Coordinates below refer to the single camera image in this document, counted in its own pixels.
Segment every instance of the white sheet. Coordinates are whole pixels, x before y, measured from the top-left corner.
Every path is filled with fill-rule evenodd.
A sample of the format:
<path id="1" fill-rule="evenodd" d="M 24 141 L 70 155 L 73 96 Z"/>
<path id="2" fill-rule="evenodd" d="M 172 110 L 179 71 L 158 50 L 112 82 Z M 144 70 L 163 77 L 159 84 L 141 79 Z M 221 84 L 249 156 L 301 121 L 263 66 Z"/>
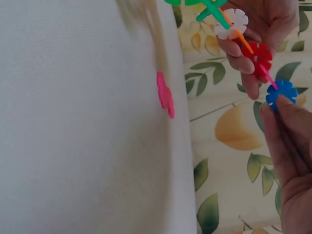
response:
<path id="1" fill-rule="evenodd" d="M 111 0 L 0 2 L 1 234 L 196 233 L 171 6 L 152 10 L 155 40 L 119 12 Z M 175 120 L 157 99 L 158 69 Z"/>

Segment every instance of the yellow fruit print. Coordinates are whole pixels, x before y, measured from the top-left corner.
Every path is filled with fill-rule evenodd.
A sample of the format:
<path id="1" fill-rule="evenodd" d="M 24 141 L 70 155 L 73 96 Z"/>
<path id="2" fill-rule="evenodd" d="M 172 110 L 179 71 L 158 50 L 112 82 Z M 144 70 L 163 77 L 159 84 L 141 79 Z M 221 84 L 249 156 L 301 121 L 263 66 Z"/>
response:
<path id="1" fill-rule="evenodd" d="M 195 12 L 202 12 L 203 10 L 206 9 L 206 6 L 202 3 L 196 4 L 196 5 L 192 5 L 189 6 L 193 11 Z"/>
<path id="2" fill-rule="evenodd" d="M 191 43 L 194 49 L 200 52 L 201 37 L 199 33 L 196 33 L 192 36 Z"/>
<path id="3" fill-rule="evenodd" d="M 214 134 L 217 140 L 236 150 L 254 150 L 265 144 L 254 118 L 252 102 L 239 104 L 225 112 L 218 120 Z"/>
<path id="4" fill-rule="evenodd" d="M 268 232 L 261 228 L 253 230 L 252 234 L 268 234 Z"/>
<path id="5" fill-rule="evenodd" d="M 306 103 L 307 97 L 306 97 L 305 94 L 300 94 L 300 95 L 296 98 L 296 100 L 297 100 L 297 104 L 300 105 L 300 106 L 302 106 L 302 105 L 304 105 L 304 104 Z"/>
<path id="6" fill-rule="evenodd" d="M 220 55 L 220 47 L 214 36 L 208 35 L 205 39 L 205 48 L 213 56 Z"/>

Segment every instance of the plastic building toy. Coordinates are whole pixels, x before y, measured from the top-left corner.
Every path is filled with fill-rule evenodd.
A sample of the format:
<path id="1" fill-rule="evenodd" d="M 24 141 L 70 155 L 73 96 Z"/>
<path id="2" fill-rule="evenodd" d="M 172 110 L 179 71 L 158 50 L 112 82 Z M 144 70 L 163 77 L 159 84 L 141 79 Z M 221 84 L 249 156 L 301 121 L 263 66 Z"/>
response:
<path id="1" fill-rule="evenodd" d="M 226 30 L 220 23 L 217 23 L 214 32 L 215 34 L 221 39 L 226 40 L 230 39 L 233 40 L 238 38 L 239 35 L 236 32 L 239 31 L 240 34 L 243 34 L 247 29 L 248 24 L 248 17 L 246 16 L 245 12 L 240 9 L 227 9 L 223 11 L 223 14 L 229 18 L 230 24 L 232 23 L 229 30 Z"/>
<path id="2" fill-rule="evenodd" d="M 249 45 L 253 50 L 253 54 L 250 53 L 249 49 L 246 46 L 243 46 L 242 53 L 245 57 L 248 57 L 254 64 L 254 75 L 259 77 L 260 81 L 263 83 L 267 83 L 266 73 L 261 69 L 260 65 L 265 68 L 266 71 L 269 71 L 272 64 L 271 61 L 273 59 L 272 54 L 269 48 L 262 43 L 258 42 L 250 42 Z"/>
<path id="3" fill-rule="evenodd" d="M 268 95 L 266 96 L 266 102 L 271 106 L 274 112 L 277 112 L 276 101 L 282 94 L 287 97 L 293 104 L 296 104 L 296 97 L 298 91 L 293 87 L 293 83 L 288 80 L 281 80 L 275 82 L 278 89 L 276 90 L 272 85 L 268 87 Z"/>
<path id="4" fill-rule="evenodd" d="M 270 73 L 265 69 L 265 67 L 262 64 L 260 64 L 260 68 L 264 72 L 264 74 L 266 75 L 268 82 L 271 83 L 271 85 L 274 87 L 274 89 L 278 90 L 278 87 L 277 87 L 276 83 L 274 82 L 274 80 L 272 79 L 272 77 L 270 76 Z"/>
<path id="5" fill-rule="evenodd" d="M 246 46 L 246 48 L 249 50 L 250 54 L 253 54 L 254 51 L 252 50 L 249 43 L 245 40 L 245 38 L 243 36 L 243 33 L 247 29 L 246 25 L 248 24 L 248 17 L 245 15 L 245 12 L 243 12 L 240 9 L 236 9 L 236 10 L 228 9 L 226 11 L 228 11 L 228 13 L 231 14 L 230 17 L 228 17 L 227 14 L 225 14 L 225 12 L 223 12 L 220 8 L 219 8 L 219 10 L 223 14 L 226 21 L 230 24 L 231 28 L 226 30 L 222 25 L 217 23 L 216 27 L 214 28 L 214 30 L 215 30 L 214 32 L 218 35 L 218 37 L 220 39 L 227 39 L 227 38 L 235 39 L 235 38 L 239 37 L 240 40 L 243 42 L 243 44 Z"/>
<path id="6" fill-rule="evenodd" d="M 203 10 L 199 16 L 197 16 L 196 20 L 198 22 L 203 21 L 207 16 L 212 14 L 215 19 L 220 22 L 220 24 L 225 28 L 230 28 L 230 23 L 225 19 L 222 11 L 220 10 L 220 7 L 224 5 L 227 2 L 227 0 L 202 0 L 202 3 L 206 5 L 206 9 Z"/>
<path id="7" fill-rule="evenodd" d="M 168 110 L 170 118 L 175 118 L 174 101 L 170 88 L 166 85 L 166 81 L 162 72 L 157 72 L 158 97 L 161 107 Z"/>
<path id="8" fill-rule="evenodd" d="M 202 3 L 206 5 L 206 9 L 203 10 L 199 16 L 197 16 L 196 20 L 198 22 L 203 21 L 207 16 L 212 14 L 217 21 L 221 23 L 221 25 L 225 29 L 230 28 L 230 24 L 226 21 L 224 18 L 224 15 L 220 11 L 219 7 L 224 5 L 228 0 L 185 0 L 186 6 L 196 5 L 199 3 Z M 166 3 L 169 3 L 171 5 L 181 5 L 182 0 L 165 0 Z"/>

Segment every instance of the green leaf print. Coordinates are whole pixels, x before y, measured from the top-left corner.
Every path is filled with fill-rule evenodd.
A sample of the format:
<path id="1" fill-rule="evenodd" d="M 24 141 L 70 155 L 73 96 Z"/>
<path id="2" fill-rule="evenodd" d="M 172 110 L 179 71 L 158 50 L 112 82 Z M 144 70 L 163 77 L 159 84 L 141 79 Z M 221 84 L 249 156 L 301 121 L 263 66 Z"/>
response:
<path id="1" fill-rule="evenodd" d="M 286 50 L 287 44 L 288 44 L 288 41 L 287 40 L 284 41 L 279 47 L 278 52 L 284 52 Z"/>
<path id="2" fill-rule="evenodd" d="M 185 83 L 185 86 L 186 86 L 186 93 L 187 93 L 187 94 L 189 94 L 189 93 L 192 91 L 192 89 L 193 89 L 193 87 L 194 87 L 194 83 L 195 83 L 194 80 L 190 80 L 190 81 L 188 81 L 188 82 Z"/>
<path id="3" fill-rule="evenodd" d="M 306 31 L 309 27 L 309 19 L 304 11 L 299 11 L 299 18 L 300 18 L 300 23 L 299 23 L 299 32 L 298 36 L 300 33 Z"/>
<path id="4" fill-rule="evenodd" d="M 273 165 L 272 159 L 265 155 L 256 155 L 261 164 Z"/>
<path id="5" fill-rule="evenodd" d="M 197 213 L 197 219 L 202 234 L 211 234 L 217 229 L 219 225 L 218 194 L 211 195 L 201 204 Z"/>
<path id="6" fill-rule="evenodd" d="M 214 69 L 214 85 L 219 84 L 225 77 L 225 68 L 222 63 L 217 63 Z"/>
<path id="7" fill-rule="evenodd" d="M 282 209 L 282 191 L 281 188 L 278 187 L 275 194 L 275 207 L 279 215 L 281 215 Z"/>
<path id="8" fill-rule="evenodd" d="M 299 11 L 312 11 L 312 6 L 299 6 Z"/>
<path id="9" fill-rule="evenodd" d="M 179 28 L 182 24 L 182 12 L 180 6 L 172 6 L 174 10 L 176 27 Z"/>
<path id="10" fill-rule="evenodd" d="M 208 82 L 207 75 L 203 74 L 201 78 L 199 79 L 196 96 L 201 95 L 205 91 L 207 82 Z"/>
<path id="11" fill-rule="evenodd" d="M 201 76 L 203 75 L 202 73 L 198 73 L 198 72 L 190 72 L 188 74 L 185 74 L 185 80 L 188 80 L 190 78 L 193 78 L 193 77 L 198 77 L 198 76 Z"/>
<path id="12" fill-rule="evenodd" d="M 281 67 L 276 74 L 275 81 L 279 81 L 282 79 L 290 80 L 292 78 L 293 72 L 300 64 L 301 62 L 291 62 Z"/>
<path id="13" fill-rule="evenodd" d="M 257 179 L 261 169 L 261 162 L 258 160 L 258 155 L 250 154 L 247 163 L 247 173 L 251 183 Z"/>
<path id="14" fill-rule="evenodd" d="M 264 196 L 270 192 L 273 183 L 274 176 L 268 168 L 264 167 L 262 170 L 262 193 Z"/>
<path id="15" fill-rule="evenodd" d="M 208 159 L 202 160 L 194 168 L 195 191 L 197 191 L 208 178 Z"/>
<path id="16" fill-rule="evenodd" d="M 292 51 L 293 52 L 304 51 L 304 40 L 300 40 L 300 41 L 296 42 L 292 46 Z"/>
<path id="17" fill-rule="evenodd" d="M 254 114 L 254 118 L 259 126 L 259 128 L 261 129 L 262 132 L 264 132 L 264 124 L 262 122 L 262 118 L 260 116 L 260 107 L 261 107 L 262 103 L 259 101 L 255 101 L 253 104 L 253 114 Z"/>
<path id="18" fill-rule="evenodd" d="M 246 90 L 244 89 L 244 87 L 241 84 L 237 83 L 236 85 L 237 85 L 237 88 L 238 88 L 239 91 L 241 91 L 242 93 L 246 92 Z"/>
<path id="19" fill-rule="evenodd" d="M 217 67 L 219 66 L 219 62 L 201 62 L 198 64 L 195 64 L 194 66 L 190 67 L 191 70 L 201 70 L 205 68 L 210 68 L 210 67 Z"/>
<path id="20" fill-rule="evenodd" d="M 298 92 L 298 95 L 299 95 L 299 94 L 304 93 L 308 88 L 305 88 L 305 87 L 297 87 L 296 89 L 297 89 L 297 92 Z"/>

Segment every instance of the floral fabric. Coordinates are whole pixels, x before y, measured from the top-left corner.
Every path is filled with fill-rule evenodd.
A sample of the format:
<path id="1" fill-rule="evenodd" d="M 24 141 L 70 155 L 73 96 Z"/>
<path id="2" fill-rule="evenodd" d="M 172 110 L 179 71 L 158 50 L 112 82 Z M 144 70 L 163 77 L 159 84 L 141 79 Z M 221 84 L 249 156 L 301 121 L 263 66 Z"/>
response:
<path id="1" fill-rule="evenodd" d="M 271 76 L 290 80 L 312 110 L 312 0 L 299 1 L 300 25 L 275 56 Z M 281 191 L 263 136 L 260 97 L 248 98 L 240 73 L 215 38 L 215 20 L 196 21 L 201 4 L 174 6 L 185 68 L 194 155 L 198 233 L 280 233 Z"/>

